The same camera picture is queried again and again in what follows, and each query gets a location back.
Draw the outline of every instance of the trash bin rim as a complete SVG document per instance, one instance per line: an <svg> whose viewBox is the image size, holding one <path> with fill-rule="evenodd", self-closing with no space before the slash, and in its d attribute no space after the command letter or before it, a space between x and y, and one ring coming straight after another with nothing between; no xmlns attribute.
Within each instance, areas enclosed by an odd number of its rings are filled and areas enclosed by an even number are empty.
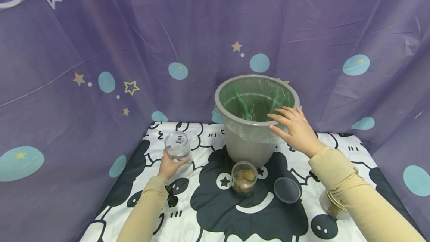
<svg viewBox="0 0 430 242"><path fill-rule="evenodd" d="M235 115L231 114L221 105L220 100L219 100L219 95L220 95L221 89L224 86L226 86L227 84L229 84L233 81L240 80L241 78L250 78L250 77L264 78L266 80L274 81L275 83L278 83L281 86L286 87L286 89L290 90L290 92L292 93L293 98L294 98L293 109L296 109L298 106L300 106L300 100L298 98L297 92L288 84L284 83L281 80L278 80L277 78L273 78L270 76L250 74L250 75L240 75L240 76L236 76L233 78L229 78L228 80L221 83L220 86L218 86L218 88L215 91L215 106L218 109L218 111L220 112L220 114L223 114L224 116L228 117L230 120L237 121L238 123L241 123L244 125L263 126L263 127L269 127L271 125L278 125L278 123L276 121L247 121L247 120L244 120L242 118L236 117Z"/></svg>

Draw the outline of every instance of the clear plastic jar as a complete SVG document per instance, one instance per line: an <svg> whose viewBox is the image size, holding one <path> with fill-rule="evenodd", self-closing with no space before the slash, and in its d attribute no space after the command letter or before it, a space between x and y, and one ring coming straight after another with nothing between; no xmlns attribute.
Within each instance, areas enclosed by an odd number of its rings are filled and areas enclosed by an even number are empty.
<svg viewBox="0 0 430 242"><path fill-rule="evenodd" d="M344 220L350 216L341 200L336 200L327 190L320 195L320 205L325 213L337 220Z"/></svg>
<svg viewBox="0 0 430 242"><path fill-rule="evenodd" d="M191 158L189 163L191 164L192 155L188 137L184 132L176 131L169 134L164 140L167 153L172 157L172 160L178 162L186 157Z"/></svg>
<svg viewBox="0 0 430 242"><path fill-rule="evenodd" d="M257 169L249 162L238 162L231 169L233 189L240 194L247 195L254 190L257 182Z"/></svg>

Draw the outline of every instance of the person's right hand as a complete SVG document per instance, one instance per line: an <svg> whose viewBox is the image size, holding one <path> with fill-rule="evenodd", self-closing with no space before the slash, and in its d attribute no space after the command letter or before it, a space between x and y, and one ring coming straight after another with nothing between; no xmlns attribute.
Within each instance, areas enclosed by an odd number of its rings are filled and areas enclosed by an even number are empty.
<svg viewBox="0 0 430 242"><path fill-rule="evenodd" d="M275 109L275 111L283 116L268 114L268 117L288 128L288 132L286 133L276 126L270 126L269 128L285 140L291 147L302 152L309 158L314 157L317 152L326 147L326 145L316 137L302 109L298 107L297 110L295 110L284 106L283 109Z"/></svg>
<svg viewBox="0 0 430 242"><path fill-rule="evenodd" d="M163 157L161 157L160 169L158 171L158 175L161 177L165 177L167 180L173 176L173 174L178 171L178 169L185 165L190 160L189 157L180 160L179 162L175 162L172 160L172 157L167 153L167 150L164 149Z"/></svg>

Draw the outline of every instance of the wrist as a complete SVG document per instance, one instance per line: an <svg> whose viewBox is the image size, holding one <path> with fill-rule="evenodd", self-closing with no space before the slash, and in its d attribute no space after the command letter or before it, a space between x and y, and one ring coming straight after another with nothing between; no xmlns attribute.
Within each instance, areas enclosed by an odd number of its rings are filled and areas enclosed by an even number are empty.
<svg viewBox="0 0 430 242"><path fill-rule="evenodd" d="M166 179L166 180L169 180L169 179L170 179L170 176L169 176L169 175L167 175L167 174L164 174L163 172L158 172L158 175L157 175L157 176L162 177L162 178L164 178L164 179Z"/></svg>
<svg viewBox="0 0 430 242"><path fill-rule="evenodd" d="M319 140L315 140L311 144L309 144L308 148L303 152L309 159L312 159L320 150L325 148L327 145L322 143Z"/></svg>

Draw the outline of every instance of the blue circle pattern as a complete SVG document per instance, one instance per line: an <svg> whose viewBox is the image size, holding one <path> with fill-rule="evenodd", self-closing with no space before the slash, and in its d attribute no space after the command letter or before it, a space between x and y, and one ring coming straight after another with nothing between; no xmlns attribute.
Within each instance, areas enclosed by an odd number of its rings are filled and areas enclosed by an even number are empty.
<svg viewBox="0 0 430 242"><path fill-rule="evenodd" d="M372 117L364 117L351 126L351 129L369 130L375 126L375 120Z"/></svg>
<svg viewBox="0 0 430 242"><path fill-rule="evenodd" d="M115 160L111 168L109 169L110 177L118 177L121 172L125 168L125 164L127 163L127 157L125 155L121 155L118 159Z"/></svg>
<svg viewBox="0 0 430 242"><path fill-rule="evenodd" d="M410 165L403 172L407 188L417 196L430 196L430 175L421 167Z"/></svg>
<svg viewBox="0 0 430 242"><path fill-rule="evenodd" d="M45 161L38 149L22 146L11 149L0 157L0 182L11 182L36 172Z"/></svg>
<svg viewBox="0 0 430 242"><path fill-rule="evenodd" d="M269 57L263 53L258 53L252 56L251 60L249 61L249 66L254 72L266 72L270 67Z"/></svg>
<svg viewBox="0 0 430 242"><path fill-rule="evenodd" d="M370 59L365 55L354 55L343 65L343 72L349 76L358 76L369 69Z"/></svg>
<svg viewBox="0 0 430 242"><path fill-rule="evenodd" d="M183 80L188 75L188 69L181 63L171 63L169 65L169 74L176 80Z"/></svg>
<svg viewBox="0 0 430 242"><path fill-rule="evenodd" d="M164 115L161 111L154 111L151 118L153 121L167 121L166 115Z"/></svg>
<svg viewBox="0 0 430 242"><path fill-rule="evenodd" d="M115 90L115 79L109 72L102 72L99 75L99 87L105 93L111 93Z"/></svg>
<svg viewBox="0 0 430 242"><path fill-rule="evenodd" d="M219 124L219 125L222 125L224 123L224 121L221 119L221 115L219 115L219 114L213 114L212 115L212 121L214 123Z"/></svg>

